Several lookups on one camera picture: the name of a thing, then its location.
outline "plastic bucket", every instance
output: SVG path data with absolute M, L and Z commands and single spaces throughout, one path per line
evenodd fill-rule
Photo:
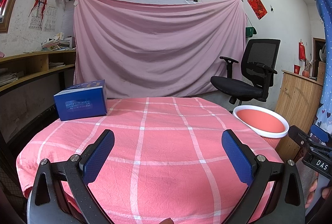
M 241 105 L 234 108 L 233 115 L 260 135 L 274 149 L 289 130 L 285 118 L 262 107 Z

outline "pink sheet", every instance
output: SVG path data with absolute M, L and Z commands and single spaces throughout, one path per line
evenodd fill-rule
M 77 0 L 74 83 L 106 80 L 107 97 L 192 96 L 226 76 L 219 56 L 242 59 L 247 22 L 241 0 L 150 5 Z M 240 64 L 233 78 L 242 79 Z
M 108 114 L 61 122 L 38 133 L 17 158 L 25 197 L 43 158 L 65 161 L 96 141 L 104 129 L 115 145 L 96 181 L 94 196 L 117 224 L 220 224 L 246 189 L 221 146 L 232 129 L 255 154 L 281 161 L 260 136 L 224 108 L 200 98 L 108 100 Z M 267 201 L 271 184 L 256 210 Z M 67 183 L 65 191 L 71 195 Z

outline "blue gripper pad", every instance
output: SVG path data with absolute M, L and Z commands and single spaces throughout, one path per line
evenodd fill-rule
M 320 139 L 323 143 L 327 143 L 329 141 L 328 134 L 317 125 L 312 125 L 310 127 L 310 132 L 318 139 Z
M 239 145 L 232 138 L 232 136 L 229 133 L 230 131 L 231 130 L 225 130 L 223 132 L 221 136 L 222 147 L 224 148 L 230 162 L 232 163 L 233 168 L 237 176 L 239 177 L 240 181 L 250 186 L 252 181 L 254 180 L 253 165 L 250 164 L 249 160 L 247 159 L 243 151 L 240 149 Z M 236 139 L 238 140 L 237 141 L 238 143 L 240 143 L 242 146 L 244 145 L 240 142 L 240 140 L 237 137 Z
M 111 130 L 104 130 L 94 144 L 90 144 L 82 153 L 80 168 L 83 182 L 88 185 L 96 180 L 102 166 L 114 146 L 115 138 Z

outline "blue box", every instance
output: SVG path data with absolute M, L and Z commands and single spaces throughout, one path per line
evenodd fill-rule
M 105 80 L 73 85 L 54 100 L 61 121 L 107 114 Z

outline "green bag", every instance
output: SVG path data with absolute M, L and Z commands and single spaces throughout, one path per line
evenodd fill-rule
M 246 38 L 252 38 L 252 36 L 256 34 L 257 31 L 253 26 L 246 27 Z

